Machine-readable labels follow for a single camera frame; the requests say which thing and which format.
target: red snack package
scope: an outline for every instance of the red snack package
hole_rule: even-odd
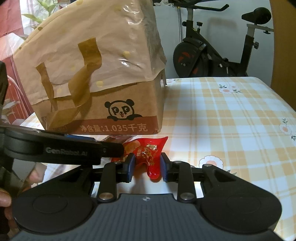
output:
[[[164,138],[139,138],[123,144],[124,156],[112,158],[114,161],[125,161],[129,153],[136,156],[136,167],[146,164],[147,175],[150,179],[157,179],[160,176],[160,155],[168,137]]]

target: plaid tablecloth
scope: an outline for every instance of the plaid tablecloth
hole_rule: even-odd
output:
[[[43,129],[35,114],[23,126]],[[186,161],[196,167],[211,163],[275,194],[283,208],[275,232],[285,240],[294,240],[296,112],[261,80],[168,80],[161,132],[145,137],[165,136],[168,141],[163,151],[171,161]],[[102,140],[106,136],[92,137]],[[74,167],[48,164],[44,181]],[[199,183],[196,190],[202,197]],[[176,195],[176,191],[175,183],[151,182],[146,173],[130,184],[118,185],[121,193]]]

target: panda ear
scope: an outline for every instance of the panda ear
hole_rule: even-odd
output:
[[[131,99],[127,99],[126,100],[126,103],[129,105],[129,106],[133,106],[135,104],[135,102],[133,102]]]
[[[110,106],[111,106],[111,103],[110,103],[109,101],[106,101],[106,102],[105,102],[105,107],[106,107],[106,108],[110,108]]]

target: wooden door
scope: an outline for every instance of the wooden door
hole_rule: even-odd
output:
[[[271,88],[296,110],[296,7],[270,0],[274,22],[274,67]]]

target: gray gripper base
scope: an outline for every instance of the gray gripper base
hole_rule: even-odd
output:
[[[12,241],[278,241],[272,231],[238,235],[209,224],[192,204],[172,194],[122,194],[100,204],[81,226],[57,235],[21,231]]]

